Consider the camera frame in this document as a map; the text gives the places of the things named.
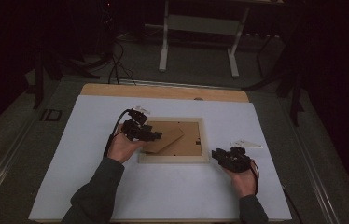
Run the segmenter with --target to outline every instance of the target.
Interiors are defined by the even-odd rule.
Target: gray carpet
[[[158,71],[161,53],[160,42],[150,37],[144,43],[121,42],[124,54],[121,59],[126,69],[131,69],[137,80],[163,83],[214,86],[239,89],[241,86],[261,80],[255,61],[262,40],[248,37],[241,42],[237,52],[238,66],[243,76],[233,79],[225,48],[199,45],[190,48],[188,43],[174,43],[170,47],[168,70]],[[269,71],[280,53],[277,42],[267,47],[261,56],[263,69]],[[120,47],[116,48],[119,56]],[[65,77],[52,86],[52,97],[46,97],[43,108],[62,110],[60,121],[36,121],[19,145],[19,154],[0,187],[0,223],[34,223],[27,219],[45,172],[61,139],[63,129],[71,114],[74,102],[88,82],[107,82],[112,64],[93,72],[101,79],[90,80],[66,71]],[[119,69],[120,76],[129,70]],[[311,105],[307,92],[301,93],[300,102],[304,112],[299,113],[300,127],[292,125],[288,118],[289,99],[277,98],[273,83],[256,92],[248,92],[250,102],[257,110],[258,118],[270,147],[279,178],[291,200],[300,212],[304,223],[349,223],[349,178],[335,153],[335,148]],[[40,116],[33,111],[33,98],[23,94],[11,108],[0,117],[0,158],[16,137],[22,124]],[[320,193],[327,193],[336,220],[322,209]],[[300,223],[294,208],[289,204],[293,219],[284,223]]]

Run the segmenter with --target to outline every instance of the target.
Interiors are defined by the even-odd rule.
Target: floor
[[[202,41],[199,36],[170,33],[167,71],[158,71],[161,29],[150,28],[145,40],[123,36],[115,46],[121,84],[171,85],[239,90],[262,80],[256,55],[264,39],[246,35],[236,53],[241,77],[230,76],[226,38]],[[260,56],[263,73],[269,74],[283,44],[275,38]],[[34,96],[22,94],[0,117],[0,223],[34,223],[28,220],[35,195],[49,167],[74,102],[85,83],[107,83],[112,63],[91,69],[88,79],[63,68],[61,81],[45,79],[45,101],[33,110]],[[272,83],[249,91],[270,147],[282,185],[289,195],[293,216],[284,223],[349,223],[349,178],[328,134],[316,115],[308,92],[300,97],[300,127],[289,116],[290,98],[278,98]],[[61,110],[59,121],[39,120],[44,109]]]

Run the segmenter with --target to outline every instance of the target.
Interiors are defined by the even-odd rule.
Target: person
[[[62,223],[109,223],[113,214],[117,186],[125,169],[122,163],[145,143],[130,141],[124,133],[118,132],[90,182],[81,187],[71,198],[72,205]],[[243,173],[233,173],[226,169],[224,171],[230,176],[239,197],[240,219],[245,223],[268,222],[268,217],[255,195],[256,180],[251,170]]]

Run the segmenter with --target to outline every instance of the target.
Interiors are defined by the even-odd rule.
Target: sleeve
[[[268,223],[268,216],[256,195],[248,195],[239,199],[239,212],[239,219],[243,223]]]
[[[118,161],[103,158],[91,181],[73,195],[62,223],[109,223],[124,169]]]

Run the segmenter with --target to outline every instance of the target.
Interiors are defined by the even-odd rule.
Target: white metal table leg
[[[228,58],[230,60],[230,72],[232,73],[232,77],[234,78],[239,77],[238,66],[236,64],[236,59],[235,59],[235,52],[236,52],[236,49],[238,48],[238,43],[239,43],[239,40],[241,39],[242,31],[244,29],[244,24],[246,22],[249,10],[250,8],[248,7],[244,10],[244,15],[242,17],[242,20],[239,22],[238,30],[236,31],[235,41],[233,42],[232,48],[228,49]]]
[[[163,18],[163,44],[162,44],[162,50],[161,50],[161,58],[160,58],[160,72],[166,71],[166,63],[168,61],[168,7],[169,7],[169,1],[165,1],[165,15]]]

